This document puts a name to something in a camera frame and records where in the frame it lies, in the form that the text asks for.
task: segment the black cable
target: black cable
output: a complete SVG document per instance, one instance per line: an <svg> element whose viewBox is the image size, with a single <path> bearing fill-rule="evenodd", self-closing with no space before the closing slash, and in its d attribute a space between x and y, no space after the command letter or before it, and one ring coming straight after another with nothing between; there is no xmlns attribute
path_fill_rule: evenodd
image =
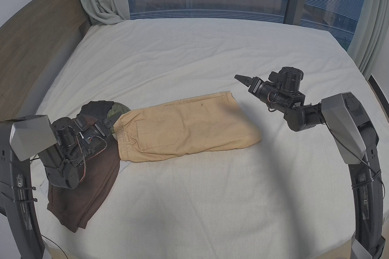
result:
<svg viewBox="0 0 389 259"><path fill-rule="evenodd" d="M319 120L321 122L321 124L325 124L325 126L327 126L329 132L331 133L332 137L334 137L334 139L343 147L345 148L349 153L351 153L354 157L356 157L358 160L360 160L363 164L365 164L367 166L368 169L370 169L373 173L374 173L374 176L371 178L371 181L374 181L374 178L377 177L378 181L382 184L382 187L384 188L384 196L383 198L385 198L385 185L380 177L381 175L381 170L379 172L376 172L374 169L371 168L371 166L369 164L367 164L363 159L360 159L354 152L352 152L350 149L348 149L345 145L343 145L343 143L338 139L338 137L336 137L334 135L334 133L332 132L332 130L329 128L328 124L327 124L327 121L324 120L322 118L322 116L320 115L320 113L314 108L314 106L312 106L312 103L309 104L312 109L314 110L314 112L318 115L319 117Z"/></svg>
<svg viewBox="0 0 389 259"><path fill-rule="evenodd" d="M57 245L59 247L59 249L63 252L63 254L65 255L66 259L69 259L68 256L66 256L65 252L63 251L63 249L54 241L52 241L51 239L49 239L48 237L44 236L43 234L41 234L42 237L48 239L50 242L54 243L55 245Z"/></svg>

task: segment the bed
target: bed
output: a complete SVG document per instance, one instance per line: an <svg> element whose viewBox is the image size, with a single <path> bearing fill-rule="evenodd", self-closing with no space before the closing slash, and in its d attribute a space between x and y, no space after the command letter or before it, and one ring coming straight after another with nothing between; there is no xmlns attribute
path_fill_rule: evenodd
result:
<svg viewBox="0 0 389 259"><path fill-rule="evenodd" d="M332 35L248 20L154 19L95 25L46 93L37 114L74 117L92 100L130 109L232 91L263 139L243 150L129 163L85 230L72 233L35 195L42 234L83 259L312 258L347 242L355 229L348 167L325 126L293 132L281 113L234 79L304 72L306 103L351 91L380 137L389 172L389 124L364 77ZM32 181L44 169L32 163ZM384 217L389 214L384 199Z"/></svg>

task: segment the headboard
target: headboard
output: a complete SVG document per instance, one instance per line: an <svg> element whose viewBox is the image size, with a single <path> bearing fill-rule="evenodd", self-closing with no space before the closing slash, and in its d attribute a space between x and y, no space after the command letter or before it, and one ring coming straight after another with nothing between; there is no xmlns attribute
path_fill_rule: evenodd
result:
<svg viewBox="0 0 389 259"><path fill-rule="evenodd" d="M0 28L0 121L35 114L88 28L80 0L33 0Z"/></svg>

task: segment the dark brown cloth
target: dark brown cloth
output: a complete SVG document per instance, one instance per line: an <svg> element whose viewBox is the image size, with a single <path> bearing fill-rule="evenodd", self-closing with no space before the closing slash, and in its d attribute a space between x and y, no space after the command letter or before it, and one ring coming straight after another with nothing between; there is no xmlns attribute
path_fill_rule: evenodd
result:
<svg viewBox="0 0 389 259"><path fill-rule="evenodd" d="M93 117L85 118L89 124L96 121ZM112 135L106 142L104 151L86 161L85 178L77 188L70 190L49 185L47 209L72 232L76 232L78 227L86 228L90 218L108 196L119 173L118 142Z"/></svg>

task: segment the dark baseboard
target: dark baseboard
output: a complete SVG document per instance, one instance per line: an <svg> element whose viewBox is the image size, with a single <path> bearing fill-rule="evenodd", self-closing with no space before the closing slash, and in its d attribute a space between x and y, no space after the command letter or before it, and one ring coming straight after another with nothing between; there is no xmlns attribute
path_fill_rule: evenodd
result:
<svg viewBox="0 0 389 259"><path fill-rule="evenodd" d="M389 116L389 103L388 103L384 93L382 92L382 90L378 86L376 80L374 80L373 76L370 76L369 83L372 86L373 90L375 91L378 99L381 101L382 107L384 108L386 115Z"/></svg>

